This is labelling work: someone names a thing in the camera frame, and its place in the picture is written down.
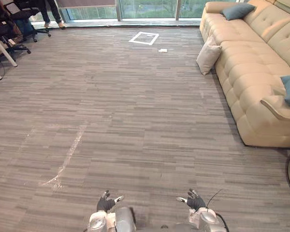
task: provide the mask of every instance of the glass window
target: glass window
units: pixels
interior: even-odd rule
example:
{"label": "glass window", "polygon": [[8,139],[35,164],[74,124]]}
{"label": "glass window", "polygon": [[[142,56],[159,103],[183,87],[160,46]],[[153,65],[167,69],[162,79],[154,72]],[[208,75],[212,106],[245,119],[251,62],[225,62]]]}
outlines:
{"label": "glass window", "polygon": [[180,18],[201,18],[205,3],[208,1],[235,1],[235,0],[182,0]]}
{"label": "glass window", "polygon": [[[48,17],[51,21],[55,21],[51,11],[47,12]],[[36,15],[30,17],[31,22],[44,22],[41,12],[38,12]]]}
{"label": "glass window", "polygon": [[81,7],[67,9],[70,20],[117,18],[116,7]]}
{"label": "glass window", "polygon": [[123,18],[174,18],[177,0],[120,0]]}

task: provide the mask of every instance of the leather sofa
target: leather sofa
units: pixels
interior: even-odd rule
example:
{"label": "leather sofa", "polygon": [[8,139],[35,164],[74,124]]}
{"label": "leather sofa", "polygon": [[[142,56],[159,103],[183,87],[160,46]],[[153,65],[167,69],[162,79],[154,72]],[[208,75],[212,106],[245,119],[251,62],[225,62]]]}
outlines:
{"label": "leather sofa", "polygon": [[290,75],[290,0],[251,0],[255,10],[228,21],[236,2],[208,2],[200,31],[222,52],[217,76],[246,145],[290,147],[290,106],[281,76]]}

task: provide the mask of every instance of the white paper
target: white paper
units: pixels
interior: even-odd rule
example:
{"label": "white paper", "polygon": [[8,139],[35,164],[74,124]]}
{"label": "white paper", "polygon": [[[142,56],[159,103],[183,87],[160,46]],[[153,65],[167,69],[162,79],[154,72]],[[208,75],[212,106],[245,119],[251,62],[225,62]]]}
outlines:
{"label": "white paper", "polygon": [[162,48],[162,49],[158,50],[158,52],[168,52],[168,49]]}

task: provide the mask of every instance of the chair leg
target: chair leg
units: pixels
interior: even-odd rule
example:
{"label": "chair leg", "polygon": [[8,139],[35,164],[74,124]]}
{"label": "chair leg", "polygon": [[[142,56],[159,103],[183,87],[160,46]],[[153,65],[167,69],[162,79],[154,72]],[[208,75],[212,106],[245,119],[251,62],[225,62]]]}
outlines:
{"label": "chair leg", "polygon": [[37,33],[43,33],[43,34],[47,34],[48,37],[51,37],[52,35],[49,33],[49,29],[46,30],[36,30]]}

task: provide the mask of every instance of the pants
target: pants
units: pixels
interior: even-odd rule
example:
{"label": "pants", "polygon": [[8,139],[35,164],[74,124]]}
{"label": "pants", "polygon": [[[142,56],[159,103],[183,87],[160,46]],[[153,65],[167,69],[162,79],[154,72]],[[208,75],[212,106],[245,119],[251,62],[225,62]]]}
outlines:
{"label": "pants", "polygon": [[58,8],[57,8],[57,6],[55,4],[55,1],[54,0],[37,0],[36,1],[37,2],[37,6],[38,6],[38,8],[41,11],[41,14],[42,14],[42,17],[43,17],[43,20],[45,21],[45,23],[49,23],[50,22],[50,19],[49,19],[48,14],[47,14],[46,2],[45,1],[48,1],[49,5],[50,5],[50,8],[52,10],[52,14],[53,14],[56,22],[60,23],[61,22],[61,17],[60,17]]}

